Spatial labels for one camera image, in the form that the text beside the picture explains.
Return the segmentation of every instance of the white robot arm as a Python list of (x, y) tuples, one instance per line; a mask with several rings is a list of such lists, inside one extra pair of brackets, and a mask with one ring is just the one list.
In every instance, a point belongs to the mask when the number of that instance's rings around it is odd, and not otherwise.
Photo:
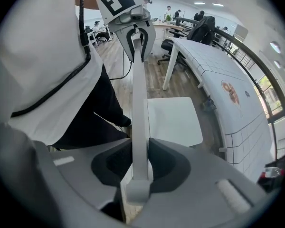
[(104, 23), (115, 32), (130, 61), (134, 61), (132, 35), (141, 32), (144, 35), (142, 44), (142, 62), (150, 54), (154, 41), (155, 29), (149, 11), (143, 7), (143, 0), (97, 0)]

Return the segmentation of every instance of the black office chair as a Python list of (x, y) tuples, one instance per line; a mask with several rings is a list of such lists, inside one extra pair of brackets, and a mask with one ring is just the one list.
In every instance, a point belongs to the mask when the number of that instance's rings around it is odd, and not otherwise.
[[(173, 37), (175, 37), (175, 38), (179, 38), (179, 37), (181, 37), (181, 36), (182, 36), (182, 37), (187, 36), (187, 35), (184, 34), (184, 33), (180, 33), (180, 32), (181, 32), (180, 29), (176, 29), (176, 28), (171, 28), (171, 29), (173, 29), (174, 31), (169, 30), (169, 32), (172, 33), (172, 34), (173, 34)], [(166, 61), (169, 61), (169, 60), (170, 60), (170, 57), (171, 57), (170, 55), (171, 55), (172, 48), (173, 48), (173, 41), (170, 40), (170, 39), (165, 39), (165, 40), (162, 42), (162, 44), (161, 44), (161, 48), (167, 50), (167, 51), (168, 51), (168, 55), (167, 55), (167, 54), (164, 54), (164, 55), (162, 56), (163, 59), (157, 61), (157, 65), (160, 65), (161, 62), (166, 62)], [(182, 66), (184, 66), (184, 67), (186, 68), (188, 65), (186, 64), (186, 62), (185, 62), (184, 59), (185, 59), (184, 55), (183, 55), (182, 53), (179, 53), (179, 54), (177, 55), (177, 58), (176, 58), (176, 64), (181, 64)]]

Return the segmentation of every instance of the black jacket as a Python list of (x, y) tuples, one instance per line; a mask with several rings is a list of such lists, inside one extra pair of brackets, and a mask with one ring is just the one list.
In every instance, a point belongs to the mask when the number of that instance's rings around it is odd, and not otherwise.
[(213, 16), (206, 16), (190, 31), (187, 40), (210, 45), (214, 39), (214, 28), (215, 18)]
[(201, 21), (202, 18), (203, 18), (203, 15), (196, 13), (196, 14), (194, 15), (194, 18), (193, 18), (193, 19), (196, 20), (196, 21)]

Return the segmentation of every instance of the desk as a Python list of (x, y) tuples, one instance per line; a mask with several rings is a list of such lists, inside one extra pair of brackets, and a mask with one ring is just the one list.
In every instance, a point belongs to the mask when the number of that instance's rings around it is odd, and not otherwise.
[(270, 155), (268, 122), (247, 76), (224, 52), (190, 40), (174, 42), (163, 89), (167, 89), (178, 52), (211, 96), (223, 140), (226, 161), (257, 182)]
[(184, 146), (203, 142), (199, 120), (189, 97), (148, 99), (150, 137)]
[(183, 27), (177, 26), (177, 25), (173, 25), (173, 24), (169, 24), (166, 22), (153, 22), (154, 28), (155, 28), (155, 32), (156, 32), (156, 39), (162, 39), (163, 41), (165, 40), (165, 36), (166, 36), (166, 30), (168, 30), (169, 28), (176, 28), (176, 29), (180, 29), (183, 30)]

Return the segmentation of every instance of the ceiling light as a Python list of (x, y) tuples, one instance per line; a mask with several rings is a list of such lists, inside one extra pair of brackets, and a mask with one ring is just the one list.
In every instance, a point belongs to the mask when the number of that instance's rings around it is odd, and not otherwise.
[(281, 53), (281, 48), (277, 42), (272, 41), (272, 42), (270, 42), (270, 45), (278, 54)]
[(224, 5), (223, 4), (219, 4), (219, 3), (213, 3), (214, 6), (220, 6), (220, 7), (223, 7)]
[(274, 63), (277, 66), (277, 68), (281, 68), (281, 64), (279, 63), (279, 61), (274, 61)]

